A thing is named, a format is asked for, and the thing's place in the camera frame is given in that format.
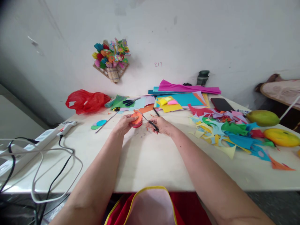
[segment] phone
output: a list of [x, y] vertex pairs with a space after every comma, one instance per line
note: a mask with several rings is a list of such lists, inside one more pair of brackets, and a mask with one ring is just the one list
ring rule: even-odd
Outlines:
[[223, 98], [211, 98], [210, 99], [213, 103], [213, 105], [215, 106], [215, 108], [220, 112], [220, 111], [229, 111], [231, 112], [232, 111], [235, 111], [231, 105], [229, 105], [229, 103], [223, 99]]

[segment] table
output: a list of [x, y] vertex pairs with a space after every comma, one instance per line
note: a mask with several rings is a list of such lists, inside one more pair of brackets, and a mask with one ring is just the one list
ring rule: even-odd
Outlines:
[[[211, 97], [222, 98], [222, 96], [209, 95], [209, 98]], [[234, 109], [248, 110], [233, 101], [226, 100]], [[68, 121], [78, 121], [78, 125], [69, 131], [62, 143], [66, 147], [74, 148], [76, 156], [83, 162], [83, 169], [75, 184], [92, 163], [120, 117], [132, 112], [126, 111], [124, 114], [115, 115], [101, 131], [95, 134], [95, 131], [90, 129], [92, 124], [102, 119], [109, 119], [114, 112], [110, 111], [110, 113], [112, 114], [108, 115], [108, 109], [103, 109], [102, 112], [92, 115], [75, 114], [68, 119]], [[146, 118], [150, 118], [151, 114], [155, 115], [155, 112], [152, 110], [144, 115]], [[279, 147], [280, 151], [271, 147], [264, 147], [269, 149], [272, 158], [296, 169], [296, 171], [273, 170], [270, 162], [248, 155], [244, 151], [236, 151], [234, 159], [231, 160], [226, 154], [209, 145], [206, 141], [188, 134], [188, 132], [196, 130], [195, 126], [189, 124], [188, 117], [192, 116], [189, 110], [168, 113], [159, 111], [159, 114], [187, 134], [244, 191], [300, 190], [300, 158], [296, 155], [299, 147]], [[188, 172], [171, 138], [147, 131], [145, 120], [143, 123], [140, 128], [131, 129], [124, 138], [115, 192], [137, 192], [144, 187], [155, 185], [165, 186], [169, 191], [194, 191]], [[276, 125], [275, 128], [286, 129], [300, 137], [300, 134], [282, 125]], [[58, 137], [52, 140], [46, 148], [59, 148]], [[45, 153], [44, 162], [37, 176], [37, 192], [47, 192], [50, 183], [59, 173], [68, 157], [69, 155], [63, 151]], [[21, 172], [13, 177], [7, 185], [7, 187], [11, 187], [7, 189], [6, 193], [29, 193], [39, 160], [40, 156], [37, 155]], [[74, 159], [70, 160], [60, 176], [61, 179], [54, 183], [52, 192], [65, 192], [78, 173], [79, 165], [79, 162]]]

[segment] yellow fruit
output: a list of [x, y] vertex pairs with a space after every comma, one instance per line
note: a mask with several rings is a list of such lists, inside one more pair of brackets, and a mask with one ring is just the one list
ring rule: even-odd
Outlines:
[[286, 130], [271, 128], [263, 132], [265, 137], [274, 144], [284, 147], [295, 147], [300, 145], [300, 139], [293, 133]]
[[267, 110], [254, 110], [249, 112], [246, 117], [251, 123], [256, 122], [257, 125], [261, 127], [272, 127], [280, 122], [280, 119], [275, 113]]

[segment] black scissors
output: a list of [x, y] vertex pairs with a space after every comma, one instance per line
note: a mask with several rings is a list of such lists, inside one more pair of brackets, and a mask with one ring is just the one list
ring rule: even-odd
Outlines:
[[125, 101], [123, 101], [123, 104], [125, 104], [125, 106], [131, 106], [138, 99], [140, 99], [140, 97], [136, 98], [134, 100], [125, 100]]
[[149, 124], [151, 124], [152, 126], [154, 126], [154, 130], [156, 130], [157, 132], [159, 132], [158, 127], [155, 126], [155, 124], [152, 121], [149, 121], [149, 120], [147, 120], [147, 121], [148, 121]]

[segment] plastic bag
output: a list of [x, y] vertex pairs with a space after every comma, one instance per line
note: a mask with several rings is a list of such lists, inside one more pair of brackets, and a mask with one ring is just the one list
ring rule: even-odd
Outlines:
[[94, 113], [109, 102], [110, 97], [101, 92], [90, 93], [83, 89], [73, 92], [69, 95], [66, 106], [76, 110], [76, 114]]

